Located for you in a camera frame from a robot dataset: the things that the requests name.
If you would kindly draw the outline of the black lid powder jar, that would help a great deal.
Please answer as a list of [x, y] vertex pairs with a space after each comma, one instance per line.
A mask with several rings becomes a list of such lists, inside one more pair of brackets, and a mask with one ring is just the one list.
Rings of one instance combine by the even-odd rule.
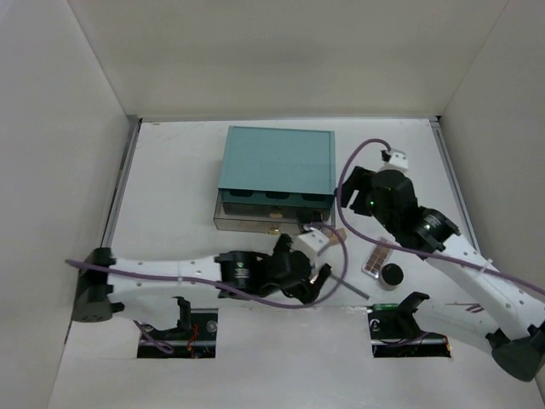
[[395, 263], [384, 265], [379, 274], [379, 282], [386, 291], [392, 291], [404, 280], [403, 269]]

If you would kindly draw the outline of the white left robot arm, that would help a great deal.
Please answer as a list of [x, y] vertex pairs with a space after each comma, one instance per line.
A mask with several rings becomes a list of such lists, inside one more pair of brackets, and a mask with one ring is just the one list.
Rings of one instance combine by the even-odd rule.
[[191, 330], [190, 311], [215, 308], [222, 300], [252, 301], [280, 308], [271, 297], [294, 300], [293, 309], [317, 302], [331, 274], [324, 261], [330, 240], [319, 231], [282, 234], [272, 254], [228, 251], [187, 261], [137, 261], [93, 249], [78, 270], [72, 319], [110, 320], [119, 314], [163, 330], [179, 340]]

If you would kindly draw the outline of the teal drawer organizer box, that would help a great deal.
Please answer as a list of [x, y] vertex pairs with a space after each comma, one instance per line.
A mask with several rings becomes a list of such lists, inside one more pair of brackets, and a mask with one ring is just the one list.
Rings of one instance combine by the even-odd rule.
[[329, 130], [231, 125], [218, 193], [233, 215], [330, 213], [336, 189], [336, 138]]

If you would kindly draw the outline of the brown eyeshadow palette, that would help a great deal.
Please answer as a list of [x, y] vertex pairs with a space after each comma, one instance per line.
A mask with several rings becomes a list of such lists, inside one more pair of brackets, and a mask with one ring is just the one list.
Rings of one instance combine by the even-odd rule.
[[372, 279], [379, 279], [382, 268], [393, 252], [391, 248], [385, 246], [385, 244], [392, 245], [393, 242], [385, 238], [379, 238], [379, 242], [379, 245], [374, 245], [361, 268], [361, 271]]

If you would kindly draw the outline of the clear acrylic drawer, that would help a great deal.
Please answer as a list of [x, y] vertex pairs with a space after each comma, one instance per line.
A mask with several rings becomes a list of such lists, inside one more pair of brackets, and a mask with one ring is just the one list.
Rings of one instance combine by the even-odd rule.
[[293, 207], [269, 204], [236, 204], [225, 202], [218, 194], [214, 224], [218, 230], [268, 233], [298, 234], [308, 224], [326, 223], [336, 225], [336, 210], [312, 207]]

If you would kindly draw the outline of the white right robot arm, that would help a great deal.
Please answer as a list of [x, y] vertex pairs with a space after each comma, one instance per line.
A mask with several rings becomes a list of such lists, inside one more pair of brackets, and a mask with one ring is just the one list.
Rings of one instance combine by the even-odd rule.
[[357, 166], [343, 171], [336, 198], [339, 209], [375, 218], [398, 243], [398, 251], [419, 256], [484, 310], [477, 316], [422, 296], [414, 308], [395, 315], [401, 335], [432, 329], [489, 353], [520, 381], [536, 377], [544, 366], [544, 302], [533, 296], [535, 288], [501, 273], [447, 216], [419, 205], [412, 181], [401, 170]]

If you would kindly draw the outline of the beige foundation bottle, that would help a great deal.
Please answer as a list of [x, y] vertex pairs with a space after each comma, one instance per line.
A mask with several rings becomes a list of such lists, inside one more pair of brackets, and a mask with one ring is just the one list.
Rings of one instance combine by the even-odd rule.
[[328, 230], [324, 233], [324, 235], [328, 239], [326, 245], [327, 248], [344, 244], [347, 239], [347, 233], [344, 228]]

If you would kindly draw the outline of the houndstooth eyeliner pen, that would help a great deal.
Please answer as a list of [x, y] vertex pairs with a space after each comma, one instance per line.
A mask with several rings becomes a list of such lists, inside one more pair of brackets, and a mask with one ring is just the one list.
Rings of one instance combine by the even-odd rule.
[[337, 277], [336, 275], [332, 274], [330, 276], [336, 283], [344, 286], [345, 288], [347, 288], [348, 290], [350, 290], [352, 293], [362, 297], [363, 299], [365, 300], [369, 300], [370, 299], [370, 296], [365, 293], [364, 291], [358, 289], [357, 287], [355, 287], [354, 285], [346, 282], [344, 279], [341, 279], [340, 277]]

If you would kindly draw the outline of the green tube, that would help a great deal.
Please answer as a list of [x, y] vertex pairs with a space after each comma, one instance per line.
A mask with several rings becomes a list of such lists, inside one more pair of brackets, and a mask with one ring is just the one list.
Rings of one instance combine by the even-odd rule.
[[395, 310], [398, 307], [397, 303], [375, 303], [372, 305], [372, 309], [376, 311], [382, 310]]

